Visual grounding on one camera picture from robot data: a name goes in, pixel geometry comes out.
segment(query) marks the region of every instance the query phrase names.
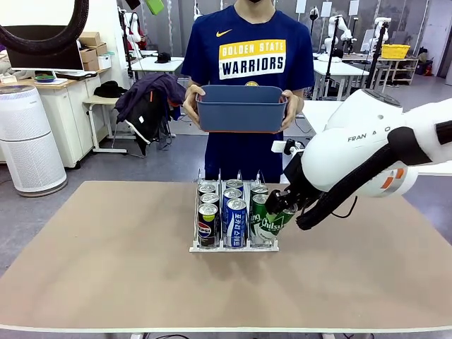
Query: nike swoosh logo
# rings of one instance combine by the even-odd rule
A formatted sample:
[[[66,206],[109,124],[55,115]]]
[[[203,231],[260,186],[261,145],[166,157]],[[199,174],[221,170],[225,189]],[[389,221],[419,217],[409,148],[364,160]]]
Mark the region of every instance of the nike swoosh logo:
[[[226,32],[222,32],[222,33],[217,32],[217,37],[222,37],[223,35],[229,33],[230,31],[231,31],[231,30],[227,30]]]

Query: gray floor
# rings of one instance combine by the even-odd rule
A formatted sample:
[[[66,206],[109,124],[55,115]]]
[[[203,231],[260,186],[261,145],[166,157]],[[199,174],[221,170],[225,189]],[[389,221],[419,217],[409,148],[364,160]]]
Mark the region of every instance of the gray floor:
[[[406,109],[417,107],[424,103],[436,102],[452,97],[452,87],[444,85],[442,79],[416,78],[411,86],[388,88],[388,94],[402,102]],[[181,129],[191,128],[177,126]],[[295,127],[290,135],[303,136]],[[51,196],[27,199],[18,196],[12,182],[0,184],[0,275],[12,264],[13,260],[27,243],[42,229],[45,223],[61,207],[67,198],[86,180],[130,180],[130,181],[174,181],[191,182],[203,167],[203,152],[206,146],[206,136],[179,135],[167,150],[158,150],[155,145],[149,147],[146,159],[137,157],[97,154],[89,155],[81,164],[80,170],[68,171],[69,185]],[[124,141],[124,146],[138,153],[136,144]],[[0,165],[0,183],[10,179],[8,169]],[[406,194],[406,199],[429,218],[438,231],[452,244],[452,178],[421,177],[413,189]],[[112,210],[120,198],[112,198]],[[267,333],[193,333],[190,339],[314,339],[317,335],[305,334],[267,334]],[[104,335],[24,333],[15,331],[0,331],[0,339],[100,339]],[[127,335],[114,338],[125,339]],[[438,338],[451,339],[452,331],[436,333],[412,333],[376,335],[377,339],[396,338]]]

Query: yellow basket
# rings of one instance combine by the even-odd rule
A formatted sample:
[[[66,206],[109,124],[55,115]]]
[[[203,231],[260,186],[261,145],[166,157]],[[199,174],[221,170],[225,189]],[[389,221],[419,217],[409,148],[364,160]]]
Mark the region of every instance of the yellow basket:
[[[406,44],[384,44],[381,51],[383,59],[404,59],[410,46]]]

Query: gray storage box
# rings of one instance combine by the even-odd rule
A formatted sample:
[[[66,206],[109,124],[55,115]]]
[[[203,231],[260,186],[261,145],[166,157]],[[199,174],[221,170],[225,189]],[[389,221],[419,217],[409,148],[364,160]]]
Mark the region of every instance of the gray storage box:
[[[287,99],[282,90],[267,86],[206,85],[198,95],[201,129],[206,132],[277,133]]]

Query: man's right hand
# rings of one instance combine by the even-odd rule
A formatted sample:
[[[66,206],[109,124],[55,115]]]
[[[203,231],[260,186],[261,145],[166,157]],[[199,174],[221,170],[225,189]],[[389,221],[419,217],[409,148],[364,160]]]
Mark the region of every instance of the man's right hand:
[[[191,85],[186,90],[185,101],[184,101],[184,110],[185,110],[185,113],[193,121],[193,123],[195,125],[197,125],[198,128],[201,128],[199,126],[198,105],[196,104],[196,95],[197,94],[206,95],[206,92],[204,92],[204,90],[197,85]]]

